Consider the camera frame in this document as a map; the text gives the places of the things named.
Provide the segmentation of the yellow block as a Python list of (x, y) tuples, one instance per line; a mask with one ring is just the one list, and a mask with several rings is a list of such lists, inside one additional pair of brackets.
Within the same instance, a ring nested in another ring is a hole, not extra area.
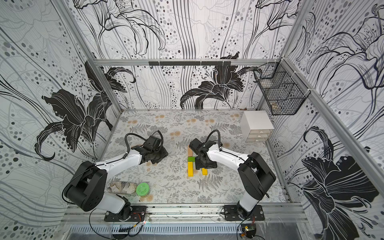
[(188, 177), (194, 176), (194, 163), (188, 162)]
[(205, 168), (202, 168), (202, 174), (203, 174), (203, 176), (207, 176), (208, 175), (208, 170), (205, 169)]

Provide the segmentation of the natural wood block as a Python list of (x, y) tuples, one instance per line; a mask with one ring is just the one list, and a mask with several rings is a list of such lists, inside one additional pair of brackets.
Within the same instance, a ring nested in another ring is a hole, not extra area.
[(194, 152), (190, 147), (188, 147), (188, 157), (192, 157), (194, 155)]

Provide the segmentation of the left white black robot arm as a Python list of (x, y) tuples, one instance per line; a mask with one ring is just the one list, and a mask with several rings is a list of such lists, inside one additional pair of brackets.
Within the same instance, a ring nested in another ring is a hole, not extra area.
[(168, 156), (168, 152), (160, 131), (154, 132), (146, 139), (128, 133), (124, 140), (127, 147), (125, 153), (98, 163), (83, 162), (65, 186), (63, 199), (69, 200), (85, 212), (99, 209), (113, 214), (130, 214), (129, 200), (106, 192), (107, 181), (129, 168), (146, 162), (159, 163)]

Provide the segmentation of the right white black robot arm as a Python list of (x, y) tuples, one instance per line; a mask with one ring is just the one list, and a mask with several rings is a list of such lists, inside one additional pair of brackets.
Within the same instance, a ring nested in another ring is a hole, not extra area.
[(238, 172), (245, 193), (238, 202), (238, 213), (249, 215), (254, 207), (267, 195), (276, 181), (276, 175), (262, 156), (256, 152), (249, 155), (225, 149), (218, 141), (201, 142), (194, 139), (189, 148), (196, 157), (196, 169), (215, 169), (218, 164)]

